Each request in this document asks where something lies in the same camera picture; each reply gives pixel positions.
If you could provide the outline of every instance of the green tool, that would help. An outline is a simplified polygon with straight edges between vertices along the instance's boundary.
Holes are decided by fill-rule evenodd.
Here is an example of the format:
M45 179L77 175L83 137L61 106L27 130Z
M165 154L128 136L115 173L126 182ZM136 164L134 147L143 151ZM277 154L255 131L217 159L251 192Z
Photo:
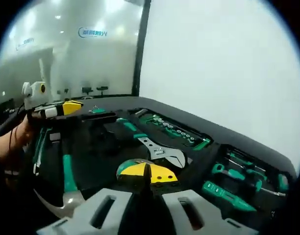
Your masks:
M105 110L104 109L100 109L100 108L96 108L96 109L91 110L91 112L93 114L101 114L101 113L104 113Z
M165 127L165 130L170 133L171 135L174 135L176 137L181 137L181 134L177 133L176 130L169 129L168 127Z
M211 142L211 140L209 140L208 138L205 138L205 139L203 139L203 142L198 144L195 148L193 148L193 150L195 150L195 151L202 150L210 142Z
M232 158L238 160L239 162L241 162L242 164L244 164L244 165L246 165L246 166L254 166L255 168L258 168L258 169L260 169L260 170L262 170L262 171L265 172L264 169L262 169L262 168L256 166L254 163L249 162L249 161L245 161L245 160L242 160L242 159L236 157L236 155L235 155L234 153L228 152L227 155L229 155L230 157L232 157ZM232 163L234 163L234 164L240 166L240 167L243 168L243 169L245 168L244 166L237 164L236 162L232 161L231 159L228 159L228 160L229 160L230 162L232 162ZM248 174L257 174L257 175L260 175L265 181L268 179L267 176L265 176L263 173L261 173L261 172L259 172L259 171L256 171L256 170L253 170L253 169L247 169L246 172L247 172Z
M223 164L217 163L214 165L214 167L212 168L212 174L216 174L216 173L222 173L224 175L227 175L231 178L235 178L235 179L240 179L240 180L244 180L245 176L242 175L241 173L239 173L237 170L234 169L229 169L229 170L225 170L225 167Z
M250 180L246 180L245 176L234 169L225 170L225 167L223 164L217 163L214 165L211 171L212 174L221 173L225 176L228 176L229 178L235 179L236 181L243 182L250 186L251 188L255 188L256 192L259 192L260 190L266 191L268 193L274 194L276 196L285 196L284 193L280 192L273 192L271 190L268 190L266 188L262 188L262 181L258 180L257 182L251 182Z
M202 190L208 194L211 194L216 197L220 197L226 201L229 201L234 208L245 211L245 212L255 212L256 209L245 202L243 199L238 196L224 190L223 188L217 186L216 184L207 181L204 183Z
M77 191L77 185L74 180L72 168L71 142L67 137L62 139L62 153L63 153L63 173L64 173L64 192Z
M279 183L279 190L281 192L286 192L288 190L288 180L285 175L283 174L278 175L278 183Z
M151 116L151 117L143 116L143 117L140 119L140 122L141 122L142 124L147 124L148 122L153 121L153 123L154 123L155 125L158 125L158 124L156 123L156 121L153 120L155 117L153 117L153 116Z
M121 122L125 127L127 127L131 131L134 139L147 137L145 133L139 131L131 122L129 122L125 118L118 118L116 122Z

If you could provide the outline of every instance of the screwdriver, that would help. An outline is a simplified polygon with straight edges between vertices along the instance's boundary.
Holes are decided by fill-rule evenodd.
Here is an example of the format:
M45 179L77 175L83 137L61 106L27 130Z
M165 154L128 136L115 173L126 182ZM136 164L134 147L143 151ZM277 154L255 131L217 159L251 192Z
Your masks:
M228 152L227 155L229 155L230 157L233 157L233 158L237 159L238 161L240 161L241 163L243 163L243 164L245 164L245 165L247 165L247 166L254 166L255 168L258 168L258 169L260 169L260 170L262 170L262 171L265 172L264 169L262 169L262 168L256 166L254 163L249 162L249 161L244 161L244 160L242 160L242 159L236 157L234 153L229 153L229 152ZM236 162L233 161L232 159L229 159L229 158L228 158L228 160L229 160L231 163L234 163L235 165L239 166L239 167L242 168L242 169L245 169L245 168L246 168L245 166L242 166L242 165L236 163ZM256 170L253 170L253 169L247 169L246 172L247 172L248 174L258 174L258 175L260 175L265 181L268 179L267 176L265 176L264 174L262 174L262 173L260 173L260 172L258 172L258 171L256 171Z
M255 183L252 183L251 181L249 180L246 180L245 176L243 174L241 174L240 172L238 172L237 170L234 170L234 169L229 169L229 170L225 170L225 167L223 164L215 164L214 167L212 168L212 171L211 171L212 174L223 174L235 181L238 181L238 182L242 182L244 184L247 184L248 186L250 186L251 188L255 188L256 189L256 192L259 192L260 190L263 190L265 192L268 192L268 193L271 193L273 195L276 195L276 196L286 196L285 193L281 193L281 192L274 192L274 191L271 191L271 190L268 190L266 188L262 188L262 181L261 180L258 180L257 182Z

